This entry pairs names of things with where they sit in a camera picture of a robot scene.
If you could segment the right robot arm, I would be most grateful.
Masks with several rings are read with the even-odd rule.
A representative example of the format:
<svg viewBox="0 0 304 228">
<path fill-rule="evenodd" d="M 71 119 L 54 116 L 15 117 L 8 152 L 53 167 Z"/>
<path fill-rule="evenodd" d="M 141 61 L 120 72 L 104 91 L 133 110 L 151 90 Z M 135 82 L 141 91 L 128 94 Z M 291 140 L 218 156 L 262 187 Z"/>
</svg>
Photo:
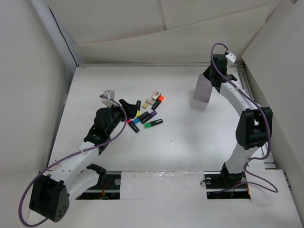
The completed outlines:
<svg viewBox="0 0 304 228">
<path fill-rule="evenodd" d="M 231 53 L 214 54 L 211 64 L 203 73 L 204 77 L 219 94 L 225 97 L 239 115 L 236 128 L 237 144 L 230 158 L 223 164 L 216 178 L 217 188 L 226 192 L 244 184 L 242 179 L 254 153 L 271 140 L 273 111 L 261 107 L 248 94 L 236 85 L 237 79 L 227 74 L 229 62 L 234 62 Z"/>
</svg>

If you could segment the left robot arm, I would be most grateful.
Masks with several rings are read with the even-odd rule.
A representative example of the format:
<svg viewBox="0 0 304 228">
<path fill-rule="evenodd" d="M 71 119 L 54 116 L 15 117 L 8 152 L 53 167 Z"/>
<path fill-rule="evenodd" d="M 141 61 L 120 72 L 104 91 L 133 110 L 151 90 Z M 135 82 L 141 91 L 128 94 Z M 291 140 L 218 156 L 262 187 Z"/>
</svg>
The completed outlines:
<svg viewBox="0 0 304 228">
<path fill-rule="evenodd" d="M 106 169 L 93 161 L 113 141 L 112 132 L 123 122 L 133 119 L 138 111 L 136 104 L 101 96 L 109 102 L 96 112 L 94 123 L 75 155 L 54 162 L 33 181 L 29 209 L 53 222 L 66 214 L 70 201 L 90 187 L 101 188 L 106 182 Z"/>
</svg>

